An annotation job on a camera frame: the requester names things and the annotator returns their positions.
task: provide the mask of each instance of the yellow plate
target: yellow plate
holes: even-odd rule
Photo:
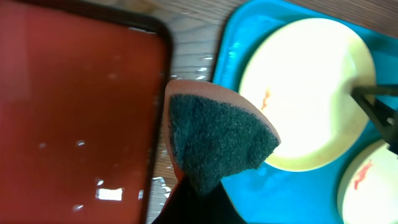
[[[398,223],[398,158],[388,147],[375,142],[346,169],[337,194],[344,223]]]
[[[351,88],[374,84],[373,59],[362,39],[339,22],[314,18],[270,35],[250,59],[239,93],[282,140],[266,163],[305,171],[334,161],[357,140],[368,117]]]

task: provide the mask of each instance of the sponge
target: sponge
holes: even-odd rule
[[[191,92],[170,95],[168,135],[177,165],[198,195],[207,195],[222,177],[257,169],[280,140],[266,118],[254,114],[252,104],[238,94],[226,95],[250,110]]]

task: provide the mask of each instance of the black tongs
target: black tongs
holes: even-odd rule
[[[398,155],[398,112],[382,101],[375,99],[374,104],[366,96],[398,96],[398,84],[357,86],[351,96],[374,123],[385,142],[390,144],[389,150]]]

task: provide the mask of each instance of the scrub sponge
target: scrub sponge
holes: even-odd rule
[[[280,144],[248,110],[198,95],[170,96],[169,120],[173,156],[199,195],[222,177],[257,169]]]

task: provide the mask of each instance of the plate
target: plate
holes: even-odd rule
[[[239,93],[280,135],[282,143],[266,163],[306,171],[334,161],[359,138],[368,117],[351,89],[374,84],[363,40],[339,22],[311,18],[280,28],[260,45]]]
[[[398,223],[398,158],[378,141],[348,166],[338,189],[344,223]]]

